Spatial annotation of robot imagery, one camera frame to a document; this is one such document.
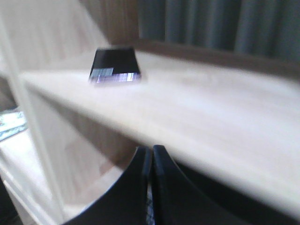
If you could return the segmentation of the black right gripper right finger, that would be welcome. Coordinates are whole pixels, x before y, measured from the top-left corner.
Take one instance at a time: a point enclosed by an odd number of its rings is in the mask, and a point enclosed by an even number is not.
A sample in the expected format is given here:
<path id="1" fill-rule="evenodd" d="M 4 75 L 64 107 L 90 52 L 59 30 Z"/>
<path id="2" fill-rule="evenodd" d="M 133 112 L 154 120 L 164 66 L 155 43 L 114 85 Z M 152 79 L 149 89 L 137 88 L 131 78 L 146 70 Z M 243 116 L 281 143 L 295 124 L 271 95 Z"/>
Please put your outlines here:
<path id="1" fill-rule="evenodd" d="M 153 147 L 157 225 L 298 225 L 300 221 L 174 161 Z"/>

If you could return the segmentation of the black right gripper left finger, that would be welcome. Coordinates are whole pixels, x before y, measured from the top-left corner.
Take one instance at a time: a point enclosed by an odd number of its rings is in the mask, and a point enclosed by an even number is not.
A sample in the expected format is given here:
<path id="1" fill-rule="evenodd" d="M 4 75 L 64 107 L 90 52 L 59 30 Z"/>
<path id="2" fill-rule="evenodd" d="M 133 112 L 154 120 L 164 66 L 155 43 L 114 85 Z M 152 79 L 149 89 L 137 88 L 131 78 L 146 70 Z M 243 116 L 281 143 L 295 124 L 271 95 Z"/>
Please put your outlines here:
<path id="1" fill-rule="evenodd" d="M 151 150 L 139 146 L 118 180 L 66 225 L 145 225 Z"/>

